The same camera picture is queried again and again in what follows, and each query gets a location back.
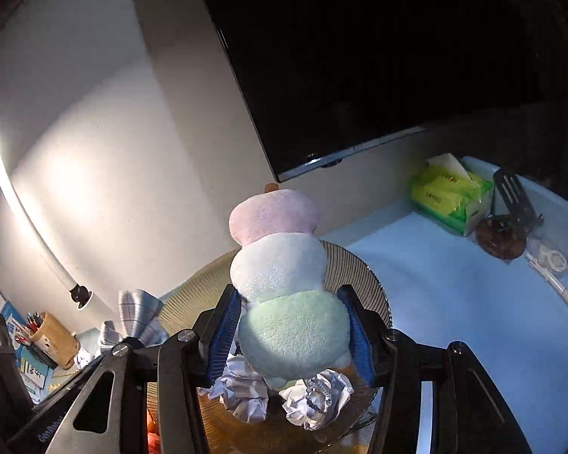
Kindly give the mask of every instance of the wooden pen holder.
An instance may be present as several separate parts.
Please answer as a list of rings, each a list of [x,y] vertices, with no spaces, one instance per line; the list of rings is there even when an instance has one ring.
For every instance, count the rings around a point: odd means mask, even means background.
[[[41,312],[42,325],[31,341],[62,368],[71,368],[80,350],[80,342],[48,312]]]

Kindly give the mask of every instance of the pink plush segment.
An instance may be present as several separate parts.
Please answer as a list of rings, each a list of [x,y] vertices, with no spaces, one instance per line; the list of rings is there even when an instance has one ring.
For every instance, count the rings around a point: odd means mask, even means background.
[[[319,219],[313,200],[298,191],[280,189],[236,206],[229,216],[229,232],[238,244],[247,246],[272,233],[313,233]]]

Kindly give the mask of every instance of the black spatula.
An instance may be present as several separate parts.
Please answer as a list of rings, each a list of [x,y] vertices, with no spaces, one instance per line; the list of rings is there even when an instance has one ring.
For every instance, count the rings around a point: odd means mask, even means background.
[[[493,179],[507,210],[509,210],[509,222],[513,230],[520,237],[526,237],[536,227],[541,216],[537,216],[526,191],[524,191],[520,180],[514,173],[501,168],[494,173]]]

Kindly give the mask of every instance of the white desk surface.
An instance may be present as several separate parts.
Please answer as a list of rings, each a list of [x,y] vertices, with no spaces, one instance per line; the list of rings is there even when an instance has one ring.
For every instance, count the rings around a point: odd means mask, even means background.
[[[418,213],[347,249],[382,283],[395,328],[428,345],[469,345],[534,454],[568,448],[568,308],[524,258],[506,264]],[[562,281],[568,288],[568,274]],[[421,454],[429,452],[430,424],[427,407]]]

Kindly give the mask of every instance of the green packaging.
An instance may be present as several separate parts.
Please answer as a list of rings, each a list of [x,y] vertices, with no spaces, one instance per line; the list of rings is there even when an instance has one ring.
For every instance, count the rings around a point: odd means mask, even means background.
[[[494,184],[465,170],[450,154],[428,163],[410,180],[413,204],[456,232],[470,234],[490,212]]]

